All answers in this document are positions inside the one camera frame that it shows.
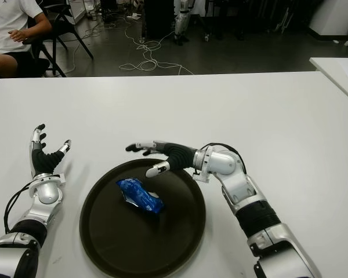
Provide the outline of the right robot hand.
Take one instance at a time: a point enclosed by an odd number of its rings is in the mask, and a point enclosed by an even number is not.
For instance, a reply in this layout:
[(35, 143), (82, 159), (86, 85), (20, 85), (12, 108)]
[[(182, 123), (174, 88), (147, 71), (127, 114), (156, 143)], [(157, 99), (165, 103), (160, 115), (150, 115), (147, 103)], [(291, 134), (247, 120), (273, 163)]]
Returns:
[(172, 142), (136, 142), (128, 145), (127, 152), (143, 151), (143, 156), (160, 153), (167, 156), (163, 162), (153, 165), (146, 171), (146, 177), (158, 176), (166, 171), (183, 170), (193, 167), (196, 149)]

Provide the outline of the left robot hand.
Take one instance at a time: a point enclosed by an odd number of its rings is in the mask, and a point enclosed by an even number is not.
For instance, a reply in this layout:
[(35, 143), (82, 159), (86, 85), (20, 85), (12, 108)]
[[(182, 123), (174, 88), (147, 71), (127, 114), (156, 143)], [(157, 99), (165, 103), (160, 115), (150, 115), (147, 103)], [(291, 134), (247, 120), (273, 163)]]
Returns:
[(46, 134), (43, 133), (44, 128), (45, 124), (37, 126), (34, 129), (30, 140), (30, 167), (33, 178), (41, 174), (52, 175), (55, 168), (71, 149), (71, 140), (66, 140), (57, 151), (45, 153), (44, 148), (46, 147), (46, 144), (42, 142), (46, 137)]

